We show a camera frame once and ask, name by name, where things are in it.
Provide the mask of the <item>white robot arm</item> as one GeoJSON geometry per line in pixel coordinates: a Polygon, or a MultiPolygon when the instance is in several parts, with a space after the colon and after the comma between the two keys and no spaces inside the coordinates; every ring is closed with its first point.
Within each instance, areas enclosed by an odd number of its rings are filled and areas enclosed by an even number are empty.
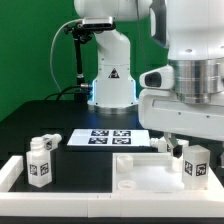
{"type": "Polygon", "coordinates": [[[97,76],[91,109],[137,109],[140,125],[164,134],[224,142],[224,0],[74,0],[78,27],[94,34],[97,76]],[[134,81],[132,43],[117,22],[149,18],[164,64],[134,81]]]}

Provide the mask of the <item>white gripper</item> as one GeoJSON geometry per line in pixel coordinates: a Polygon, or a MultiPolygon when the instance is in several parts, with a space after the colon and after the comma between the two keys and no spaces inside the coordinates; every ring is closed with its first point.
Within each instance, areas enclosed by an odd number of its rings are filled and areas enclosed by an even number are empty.
{"type": "MultiPolygon", "coordinates": [[[[138,117],[143,128],[165,132],[171,155],[176,158],[182,156],[182,146],[174,134],[224,141],[223,92],[212,95],[208,104],[185,104],[171,91],[143,89],[138,117]]],[[[217,167],[224,168],[224,142],[218,147],[217,167]]]]}

